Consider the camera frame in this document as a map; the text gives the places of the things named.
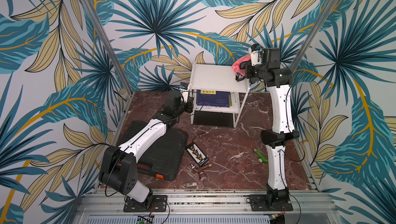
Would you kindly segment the pink fluffy cloth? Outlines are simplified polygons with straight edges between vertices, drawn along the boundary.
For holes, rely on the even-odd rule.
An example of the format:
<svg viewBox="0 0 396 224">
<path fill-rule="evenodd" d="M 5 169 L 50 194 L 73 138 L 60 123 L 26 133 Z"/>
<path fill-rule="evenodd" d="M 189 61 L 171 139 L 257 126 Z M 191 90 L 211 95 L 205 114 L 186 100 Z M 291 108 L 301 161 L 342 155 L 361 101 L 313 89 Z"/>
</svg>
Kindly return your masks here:
<svg viewBox="0 0 396 224">
<path fill-rule="evenodd" d="M 250 54 L 246 54 L 239 60 L 237 60 L 233 65 L 232 65 L 232 70 L 234 71 L 236 77 L 244 77 L 245 76 L 245 65 L 246 63 L 251 61 L 251 56 Z"/>
</svg>

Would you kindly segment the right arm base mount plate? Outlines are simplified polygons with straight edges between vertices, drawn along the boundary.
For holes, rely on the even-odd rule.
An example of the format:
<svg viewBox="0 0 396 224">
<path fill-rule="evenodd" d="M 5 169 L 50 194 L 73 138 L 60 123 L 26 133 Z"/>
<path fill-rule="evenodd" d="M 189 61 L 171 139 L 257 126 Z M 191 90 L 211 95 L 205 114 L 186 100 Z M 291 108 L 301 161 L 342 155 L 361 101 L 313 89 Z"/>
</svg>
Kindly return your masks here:
<svg viewBox="0 0 396 224">
<path fill-rule="evenodd" d="M 274 197 L 270 194 L 250 195 L 247 202 L 253 212 L 287 212 L 293 211 L 289 197 Z"/>
</svg>

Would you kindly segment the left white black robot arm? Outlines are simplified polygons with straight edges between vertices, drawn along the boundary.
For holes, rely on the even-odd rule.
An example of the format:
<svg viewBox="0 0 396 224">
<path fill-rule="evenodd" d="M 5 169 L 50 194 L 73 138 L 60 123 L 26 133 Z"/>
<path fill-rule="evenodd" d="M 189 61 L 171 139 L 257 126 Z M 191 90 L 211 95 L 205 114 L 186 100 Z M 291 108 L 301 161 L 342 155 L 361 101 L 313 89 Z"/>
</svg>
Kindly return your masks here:
<svg viewBox="0 0 396 224">
<path fill-rule="evenodd" d="M 99 181 L 131 200 L 149 205 L 153 192 L 138 180 L 142 155 L 175 124 L 183 113 L 193 112 L 190 89 L 170 91 L 164 107 L 135 136 L 119 146 L 109 146 L 103 156 Z"/>
</svg>

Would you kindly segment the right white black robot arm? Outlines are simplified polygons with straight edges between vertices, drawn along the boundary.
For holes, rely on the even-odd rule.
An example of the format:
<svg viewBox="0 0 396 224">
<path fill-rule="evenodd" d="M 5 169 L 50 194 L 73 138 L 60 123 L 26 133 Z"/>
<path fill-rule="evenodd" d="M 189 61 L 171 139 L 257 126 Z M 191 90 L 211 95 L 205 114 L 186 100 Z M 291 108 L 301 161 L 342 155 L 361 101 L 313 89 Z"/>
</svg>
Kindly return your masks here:
<svg viewBox="0 0 396 224">
<path fill-rule="evenodd" d="M 264 195 L 250 195 L 248 202 L 254 212 L 292 211 L 289 189 L 285 174 L 286 143 L 297 139 L 300 133 L 292 121 L 290 93 L 293 74 L 290 69 L 281 67 L 279 48 L 264 48 L 254 44 L 249 48 L 247 60 L 239 64 L 243 79 L 251 83 L 262 81 L 270 93 L 273 109 L 273 125 L 270 130 L 261 132 L 262 142 L 268 153 L 269 177 Z"/>
</svg>

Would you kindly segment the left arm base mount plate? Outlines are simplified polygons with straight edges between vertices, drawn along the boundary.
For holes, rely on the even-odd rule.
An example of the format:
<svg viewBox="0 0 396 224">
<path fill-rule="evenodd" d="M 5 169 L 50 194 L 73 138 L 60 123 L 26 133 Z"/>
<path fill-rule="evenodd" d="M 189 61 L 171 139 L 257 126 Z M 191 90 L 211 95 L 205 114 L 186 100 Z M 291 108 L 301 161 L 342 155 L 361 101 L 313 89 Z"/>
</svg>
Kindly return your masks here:
<svg viewBox="0 0 396 224">
<path fill-rule="evenodd" d="M 129 196 L 124 197 L 124 213 L 143 213 L 143 212 L 155 212 L 164 213 L 169 210 L 168 207 L 168 196 L 167 195 L 152 195 L 148 197 L 145 202 L 139 202 L 130 198 Z"/>
</svg>

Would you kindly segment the white two-tier bookshelf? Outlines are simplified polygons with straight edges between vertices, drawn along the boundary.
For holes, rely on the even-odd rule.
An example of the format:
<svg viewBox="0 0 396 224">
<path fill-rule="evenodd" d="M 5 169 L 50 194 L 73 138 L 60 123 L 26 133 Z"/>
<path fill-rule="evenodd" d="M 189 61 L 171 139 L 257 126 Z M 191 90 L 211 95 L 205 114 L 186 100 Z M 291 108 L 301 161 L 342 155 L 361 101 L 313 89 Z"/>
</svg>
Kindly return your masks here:
<svg viewBox="0 0 396 224">
<path fill-rule="evenodd" d="M 243 106 L 250 91 L 248 80 L 236 81 L 231 66 L 193 64 L 190 77 L 191 96 L 196 98 L 197 90 L 213 90 L 238 93 L 239 112 L 218 113 L 193 110 L 191 124 L 199 126 L 236 128 Z"/>
</svg>

